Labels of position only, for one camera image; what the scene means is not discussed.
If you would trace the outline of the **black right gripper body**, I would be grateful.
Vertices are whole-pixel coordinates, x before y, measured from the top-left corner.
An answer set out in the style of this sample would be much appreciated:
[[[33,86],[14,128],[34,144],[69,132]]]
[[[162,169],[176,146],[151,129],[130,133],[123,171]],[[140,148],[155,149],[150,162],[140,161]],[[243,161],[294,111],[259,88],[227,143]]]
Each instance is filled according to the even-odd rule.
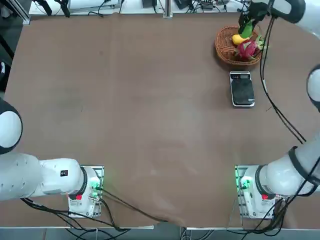
[[[262,21],[265,16],[271,15],[272,1],[251,1],[246,18],[249,21]]]

